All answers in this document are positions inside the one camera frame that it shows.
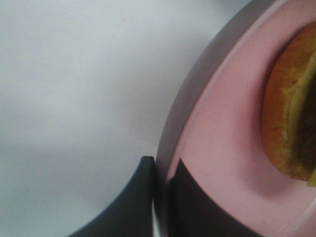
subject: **white table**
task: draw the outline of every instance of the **white table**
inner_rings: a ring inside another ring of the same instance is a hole
[[[248,2],[3,0],[0,236],[66,236],[111,203]]]

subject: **bread crust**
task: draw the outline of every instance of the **bread crust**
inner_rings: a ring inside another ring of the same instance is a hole
[[[283,174],[307,181],[311,175],[298,158],[298,128],[316,72],[316,22],[290,42],[269,77],[261,134],[271,163]]]

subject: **pink dish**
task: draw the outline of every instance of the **pink dish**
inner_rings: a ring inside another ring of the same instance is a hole
[[[316,236],[316,189],[279,173],[261,143],[271,66],[316,20],[315,0],[256,0],[214,39],[188,75],[161,138],[156,197],[167,235],[167,190],[179,159],[222,209],[267,237]]]

